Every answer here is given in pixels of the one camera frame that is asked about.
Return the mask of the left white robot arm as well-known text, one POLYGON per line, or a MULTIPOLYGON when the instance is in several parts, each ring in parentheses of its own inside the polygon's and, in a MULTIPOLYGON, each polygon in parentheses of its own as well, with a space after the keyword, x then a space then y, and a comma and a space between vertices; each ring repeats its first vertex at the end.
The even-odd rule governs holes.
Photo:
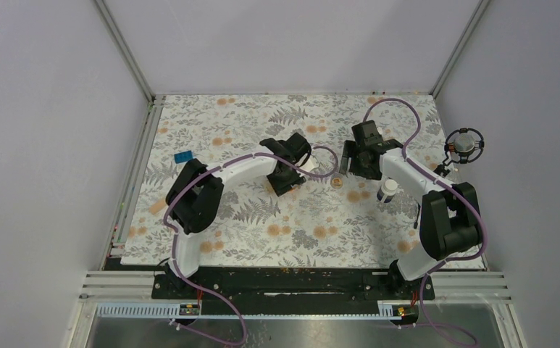
POLYGON ((193 295, 200 265, 198 243, 202 233, 214 222, 222 195, 229 187, 266 178, 276 196, 305 183, 299 170, 311 159, 312 145, 299 133, 287 140, 267 138, 254 152, 220 165, 206 165, 191 159, 179 173, 166 195, 167 211, 163 221, 175 231, 169 268, 174 273, 169 287, 181 298, 193 295))

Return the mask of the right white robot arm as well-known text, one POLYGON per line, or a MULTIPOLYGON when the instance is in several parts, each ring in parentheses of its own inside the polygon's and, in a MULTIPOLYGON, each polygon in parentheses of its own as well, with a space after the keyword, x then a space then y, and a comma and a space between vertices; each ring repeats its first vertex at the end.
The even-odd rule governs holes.
POLYGON ((351 130, 354 137, 344 143, 340 173, 375 181, 392 179, 420 206, 419 243, 390 266, 389 292, 405 299, 416 290, 416 279, 456 253, 485 246, 477 193, 471 184, 454 184, 417 163, 406 145, 385 140, 374 121, 351 130))

